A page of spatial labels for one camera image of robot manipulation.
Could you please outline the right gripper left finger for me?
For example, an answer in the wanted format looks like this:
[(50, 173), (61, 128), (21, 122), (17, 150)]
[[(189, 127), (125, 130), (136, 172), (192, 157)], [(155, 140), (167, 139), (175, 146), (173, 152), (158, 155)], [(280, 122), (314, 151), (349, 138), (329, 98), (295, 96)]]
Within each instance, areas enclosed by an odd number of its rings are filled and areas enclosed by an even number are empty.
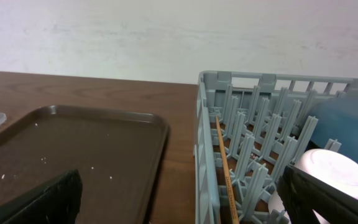
[(77, 169), (68, 170), (0, 206), (2, 223), (75, 223), (83, 183)]

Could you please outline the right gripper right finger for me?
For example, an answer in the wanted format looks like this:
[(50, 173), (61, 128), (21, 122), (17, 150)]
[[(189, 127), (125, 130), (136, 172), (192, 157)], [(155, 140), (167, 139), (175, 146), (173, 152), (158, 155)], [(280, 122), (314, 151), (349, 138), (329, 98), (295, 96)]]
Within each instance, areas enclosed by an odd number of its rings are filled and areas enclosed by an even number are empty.
[(358, 199), (295, 166), (286, 166), (277, 193), (292, 224), (319, 223), (316, 214), (329, 223), (358, 224)]

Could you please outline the wooden chopstick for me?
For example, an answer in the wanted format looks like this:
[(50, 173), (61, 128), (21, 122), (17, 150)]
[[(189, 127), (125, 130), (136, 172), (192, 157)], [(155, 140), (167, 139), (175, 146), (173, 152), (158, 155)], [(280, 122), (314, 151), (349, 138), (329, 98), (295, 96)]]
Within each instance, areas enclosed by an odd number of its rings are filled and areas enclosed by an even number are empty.
[(222, 136), (222, 132), (221, 132), (220, 124), (219, 124), (218, 115), (215, 116), (215, 122), (216, 122), (216, 129), (217, 129), (217, 133), (218, 133), (218, 141), (219, 141), (219, 149), (220, 149), (220, 153), (221, 153), (221, 160), (222, 160), (222, 164), (223, 164), (224, 179), (225, 179), (225, 184), (226, 184), (226, 189), (227, 189), (227, 197), (229, 199), (231, 220), (232, 220), (233, 224), (239, 224), (239, 216), (237, 214), (236, 201), (234, 198), (234, 191), (233, 191), (233, 187), (232, 187), (232, 181), (231, 181), (229, 166), (227, 163), (226, 151), (225, 151), (225, 147), (224, 147), (224, 141), (223, 141), (223, 136)]

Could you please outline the dark blue plate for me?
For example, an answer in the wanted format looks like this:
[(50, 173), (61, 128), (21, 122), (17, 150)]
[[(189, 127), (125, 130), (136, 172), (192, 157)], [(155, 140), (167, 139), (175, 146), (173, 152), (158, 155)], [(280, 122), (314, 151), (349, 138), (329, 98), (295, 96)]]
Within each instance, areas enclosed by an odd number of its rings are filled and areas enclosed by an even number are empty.
[(329, 139), (341, 143), (338, 153), (358, 163), (358, 99), (335, 98), (314, 105), (309, 113), (318, 119), (311, 142), (323, 148)]

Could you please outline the pink plastic cup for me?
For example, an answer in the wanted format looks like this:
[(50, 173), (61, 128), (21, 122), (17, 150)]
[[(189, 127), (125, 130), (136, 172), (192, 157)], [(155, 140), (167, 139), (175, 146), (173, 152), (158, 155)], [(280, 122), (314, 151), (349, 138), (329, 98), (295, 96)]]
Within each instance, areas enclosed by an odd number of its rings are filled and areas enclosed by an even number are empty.
[(358, 200), (358, 164), (327, 149), (306, 151), (295, 167)]

